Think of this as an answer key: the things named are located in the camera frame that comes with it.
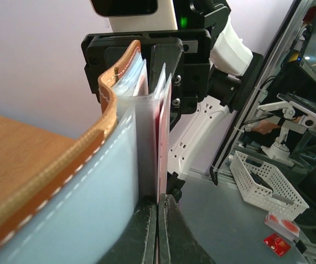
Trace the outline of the red VIP credit card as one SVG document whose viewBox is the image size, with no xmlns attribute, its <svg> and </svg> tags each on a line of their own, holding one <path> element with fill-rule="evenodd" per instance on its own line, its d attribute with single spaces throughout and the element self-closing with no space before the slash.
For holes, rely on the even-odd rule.
<svg viewBox="0 0 316 264">
<path fill-rule="evenodd" d="M 157 124 L 157 203 L 167 191 L 168 145 L 170 129 L 171 76 L 158 100 Z"/>
</svg>

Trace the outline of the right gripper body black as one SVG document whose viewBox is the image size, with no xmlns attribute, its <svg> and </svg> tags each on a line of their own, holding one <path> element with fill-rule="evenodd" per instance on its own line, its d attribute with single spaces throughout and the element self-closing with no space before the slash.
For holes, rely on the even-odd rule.
<svg viewBox="0 0 316 264">
<path fill-rule="evenodd" d="M 152 39 L 176 37 L 182 41 L 184 49 L 184 74 L 182 82 L 178 79 L 173 86 L 171 111 L 192 114 L 197 104 L 208 93 L 210 34 L 206 29 L 138 31 L 88 34 L 81 43 L 85 59 L 85 73 L 91 92 L 98 96 L 98 77 L 123 55 L 133 40 L 141 43 L 142 58 L 146 59 Z"/>
</svg>

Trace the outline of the brown leather card holder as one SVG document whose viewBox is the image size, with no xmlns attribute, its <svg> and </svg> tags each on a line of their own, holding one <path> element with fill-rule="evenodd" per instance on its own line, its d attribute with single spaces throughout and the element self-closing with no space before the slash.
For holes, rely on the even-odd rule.
<svg viewBox="0 0 316 264">
<path fill-rule="evenodd" d="M 97 263 L 119 239 L 142 197 L 116 100 L 76 140 L 0 115 L 0 263 Z"/>
</svg>

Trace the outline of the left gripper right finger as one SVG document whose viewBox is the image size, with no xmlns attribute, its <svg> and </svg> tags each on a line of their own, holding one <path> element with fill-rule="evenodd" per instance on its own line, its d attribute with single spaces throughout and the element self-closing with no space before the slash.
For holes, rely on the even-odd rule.
<svg viewBox="0 0 316 264">
<path fill-rule="evenodd" d="M 158 262 L 214 263 L 190 231 L 174 197 L 161 194 L 158 206 Z"/>
</svg>

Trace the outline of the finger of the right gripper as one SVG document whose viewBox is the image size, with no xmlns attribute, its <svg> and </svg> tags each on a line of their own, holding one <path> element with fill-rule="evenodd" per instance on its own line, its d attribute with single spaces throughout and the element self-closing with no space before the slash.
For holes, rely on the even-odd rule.
<svg viewBox="0 0 316 264">
<path fill-rule="evenodd" d="M 182 82 L 184 74 L 184 49 L 182 41 L 176 37 L 155 38 L 149 44 L 151 45 L 147 55 L 148 67 L 148 90 L 153 92 L 158 84 L 160 72 L 165 64 L 165 77 L 172 77 L 172 84 L 179 79 Z"/>
</svg>

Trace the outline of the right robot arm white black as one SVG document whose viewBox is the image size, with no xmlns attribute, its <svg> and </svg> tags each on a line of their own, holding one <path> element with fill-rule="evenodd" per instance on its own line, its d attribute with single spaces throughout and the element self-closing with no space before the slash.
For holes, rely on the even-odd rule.
<svg viewBox="0 0 316 264">
<path fill-rule="evenodd" d="M 223 116 L 242 108 L 263 60 L 232 27 L 226 1 L 92 1 L 112 32 L 81 44 L 103 110 L 135 114 L 135 189 L 180 189 L 188 160 Z"/>
</svg>

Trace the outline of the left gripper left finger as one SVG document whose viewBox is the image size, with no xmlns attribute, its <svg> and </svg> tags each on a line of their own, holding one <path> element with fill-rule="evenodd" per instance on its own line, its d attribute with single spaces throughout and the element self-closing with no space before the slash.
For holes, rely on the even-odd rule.
<svg viewBox="0 0 316 264">
<path fill-rule="evenodd" d="M 155 199 L 144 197 L 119 239 L 98 263 L 156 263 L 157 219 Z"/>
</svg>

